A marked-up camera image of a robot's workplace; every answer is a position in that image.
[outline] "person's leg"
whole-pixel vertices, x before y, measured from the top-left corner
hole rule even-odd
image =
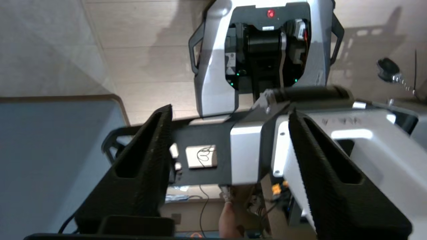
[[[242,235],[237,230],[236,217],[233,210],[233,195],[229,187],[221,187],[222,197],[225,200],[224,208],[219,217],[219,237],[220,238],[240,238]]]

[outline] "textured gripper pad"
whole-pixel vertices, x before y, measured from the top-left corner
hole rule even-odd
[[[156,110],[76,212],[80,233],[96,233],[110,215],[159,217],[172,157],[172,106]]]
[[[408,238],[410,221],[315,122],[294,110],[289,130],[318,239]]]

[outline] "red emergency stop button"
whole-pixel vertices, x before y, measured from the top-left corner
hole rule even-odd
[[[267,11],[267,17],[268,18],[274,18],[274,10],[273,9],[270,9]]]

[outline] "red button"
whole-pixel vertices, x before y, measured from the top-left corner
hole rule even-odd
[[[273,9],[270,9],[267,11],[267,17],[268,18],[274,18],[274,10]]]

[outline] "person's foot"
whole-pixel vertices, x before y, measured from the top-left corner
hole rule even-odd
[[[226,202],[232,202],[233,201],[233,192],[231,190],[230,186],[220,186],[221,189],[221,196]]]

